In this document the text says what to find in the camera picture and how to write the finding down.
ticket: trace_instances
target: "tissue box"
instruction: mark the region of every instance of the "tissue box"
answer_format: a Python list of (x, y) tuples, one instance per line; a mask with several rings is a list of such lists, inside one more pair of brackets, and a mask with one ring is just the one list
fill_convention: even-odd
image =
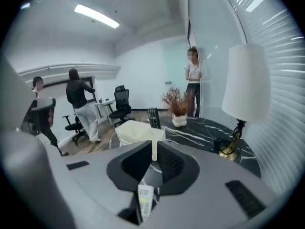
[(157, 160), (157, 142), (165, 141), (165, 130), (151, 128), (150, 124), (129, 120), (115, 128), (121, 144), (129, 145), (139, 141), (152, 141), (152, 159)]

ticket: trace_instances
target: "white pants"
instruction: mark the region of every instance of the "white pants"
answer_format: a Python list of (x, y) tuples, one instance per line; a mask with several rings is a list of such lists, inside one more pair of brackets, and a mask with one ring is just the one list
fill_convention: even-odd
[(91, 109), (89, 104), (74, 109), (76, 116), (79, 118), (82, 126), (88, 134), (90, 141), (98, 141), (98, 121), (94, 111)]

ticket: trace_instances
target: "black hair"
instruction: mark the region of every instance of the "black hair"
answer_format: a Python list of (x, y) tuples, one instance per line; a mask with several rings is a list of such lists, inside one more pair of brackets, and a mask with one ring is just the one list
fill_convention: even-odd
[(38, 81), (42, 81), (43, 82), (43, 79), (40, 76), (35, 76), (34, 79), (33, 79), (33, 87), (36, 86), (36, 83)]
[(77, 69), (70, 69), (69, 70), (69, 79), (70, 80), (79, 80), (80, 77), (78, 75)]
[(195, 53), (196, 53), (196, 56), (197, 56), (197, 58), (198, 58), (198, 51), (197, 51), (197, 48), (191, 47), (187, 52), (195, 52)]

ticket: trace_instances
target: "table lamp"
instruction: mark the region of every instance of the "table lamp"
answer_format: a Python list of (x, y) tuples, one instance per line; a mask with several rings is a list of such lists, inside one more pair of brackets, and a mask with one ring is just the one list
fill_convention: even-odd
[(236, 45), (229, 50), (229, 69), (222, 110), (238, 120), (230, 140), (221, 142), (219, 155), (236, 160), (237, 141), (246, 122), (268, 118), (271, 105), (270, 74), (259, 45)]

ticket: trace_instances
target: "chair armrest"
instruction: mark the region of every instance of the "chair armrest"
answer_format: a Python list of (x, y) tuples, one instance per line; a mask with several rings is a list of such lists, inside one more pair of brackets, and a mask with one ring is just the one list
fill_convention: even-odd
[(66, 120), (68, 121), (68, 124), (71, 125), (71, 122), (69, 120), (69, 115), (63, 116), (63, 118), (66, 118)]

